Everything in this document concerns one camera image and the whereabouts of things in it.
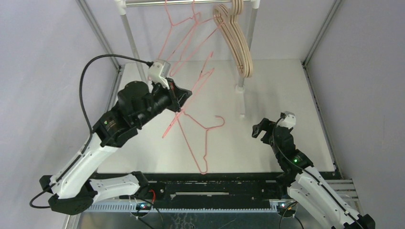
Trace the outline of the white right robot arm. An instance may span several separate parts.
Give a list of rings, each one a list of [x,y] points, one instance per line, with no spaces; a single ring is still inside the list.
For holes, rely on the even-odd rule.
[[[282,113],[275,122],[263,118],[252,127],[253,138],[265,132],[261,141],[271,146],[283,171],[276,178],[278,196],[294,199],[325,229],[374,229],[374,219],[345,202],[296,147],[291,133],[295,124],[293,114]]]

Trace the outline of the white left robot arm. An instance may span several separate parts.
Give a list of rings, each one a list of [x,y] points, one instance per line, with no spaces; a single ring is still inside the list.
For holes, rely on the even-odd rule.
[[[92,204],[118,196],[143,199],[149,194],[148,180],[140,171],[120,177],[94,179],[96,169],[142,127],[165,110],[179,112],[190,90],[179,88],[172,79],[168,87],[132,81],[117,94],[117,102],[93,126],[89,142],[58,174],[44,175],[40,184],[51,194],[49,207],[54,212],[76,215]]]

